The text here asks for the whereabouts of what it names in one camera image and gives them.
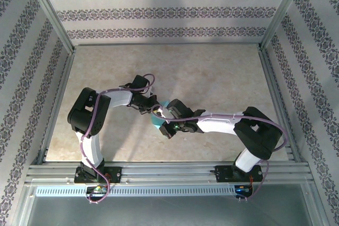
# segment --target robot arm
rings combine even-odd
[[[122,87],[143,88],[148,82],[146,78],[137,75],[133,83],[126,84]],[[92,118],[92,111],[90,109],[94,107],[97,95],[98,92],[90,88],[83,89],[68,115],[68,123],[71,124],[80,142],[81,137],[85,134],[90,124]],[[104,159],[100,152],[99,145],[99,131],[103,126],[107,110],[124,105],[133,107],[139,110],[141,114],[145,114],[150,113],[151,108],[157,104],[159,104],[157,102],[157,96],[152,94],[151,89],[141,92],[115,91],[106,93],[100,97],[93,127],[88,137],[83,140],[83,149],[86,157],[96,169],[100,172],[104,171]],[[260,160],[269,159],[282,135],[282,132],[278,128],[270,124],[255,120],[234,118],[234,116],[245,115],[270,120],[254,107],[248,107],[244,112],[231,114],[233,117],[227,119],[224,117],[213,117],[216,114],[209,113],[205,110],[196,110],[193,112],[180,100],[175,99],[171,101],[165,109],[157,111],[157,114],[171,116],[171,118],[178,120],[188,117],[211,116],[209,118],[189,121],[164,121],[159,129],[161,133],[169,139],[178,131],[191,133],[222,132],[237,135],[246,149],[236,158],[233,165],[233,173],[230,178],[236,177],[240,179],[246,175],[246,173],[249,173]],[[96,174],[84,157],[82,158],[81,169],[82,172],[88,174],[89,178],[92,178],[93,181],[100,181],[100,176]]]

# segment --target patterned wallpaper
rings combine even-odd
[[[74,45],[260,42],[281,0],[50,0]]]
[[[0,225],[11,225],[68,53],[37,0],[0,0]]]
[[[293,135],[339,225],[338,0],[293,0],[267,48]]]

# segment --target black joint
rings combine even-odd
[[[162,124],[162,126],[160,126],[159,130],[164,136],[170,139],[176,134],[175,125],[176,124],[174,122],[170,122],[170,123],[165,122],[164,124]]]
[[[129,88],[143,88],[149,84],[149,80],[141,75],[137,75],[132,84],[129,84]]]
[[[193,111],[186,107],[186,105],[178,99],[171,101],[166,108],[176,119],[183,119],[193,116]]]
[[[83,176],[87,177],[88,179],[92,179],[98,182],[101,180],[102,177],[93,168],[88,167],[82,161],[80,162],[80,167],[81,167],[81,172]],[[104,174],[104,167],[105,167],[105,161],[104,159],[102,159],[101,163],[96,167],[96,170]]]
[[[135,105],[140,113],[147,112],[150,113],[150,109],[159,104],[157,101],[157,96],[152,95],[150,97],[145,97],[142,94],[134,93],[130,102],[130,105]]]
[[[98,93],[89,87],[81,91],[67,116],[67,122],[72,126],[72,130],[85,134],[90,126],[97,96]],[[108,96],[100,96],[93,127],[88,135],[89,137],[98,134],[101,130],[110,102],[111,99]]]
[[[248,107],[244,115],[270,120],[255,107]],[[252,127],[256,125],[258,128],[255,131]],[[241,119],[236,123],[234,131],[250,153],[262,160],[268,160],[271,157],[282,135],[281,130],[271,124],[248,119]]]

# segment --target black mounting base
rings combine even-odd
[[[217,183],[235,183],[235,182],[250,182],[251,177],[253,182],[261,182],[263,173],[260,165],[255,165],[247,174],[235,174],[232,165],[217,165],[212,171],[216,175]]]
[[[120,183],[121,180],[121,167],[104,167],[103,174],[110,175],[110,183]],[[91,183],[103,183],[105,184],[106,181],[102,177],[98,181],[97,179],[93,178],[92,175],[86,174],[82,170],[81,167],[77,167],[75,171],[75,177],[74,177],[74,184],[91,184]]]

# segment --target beige floor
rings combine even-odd
[[[102,91],[156,76],[159,101],[180,99],[193,110],[233,113],[255,106],[276,121],[255,45],[177,44],[78,47],[47,160],[81,160],[67,114],[84,87]],[[232,161],[244,149],[231,134],[178,133],[168,140],[150,115],[124,106],[108,112],[100,132],[106,161]],[[287,160],[280,150],[272,160]]]

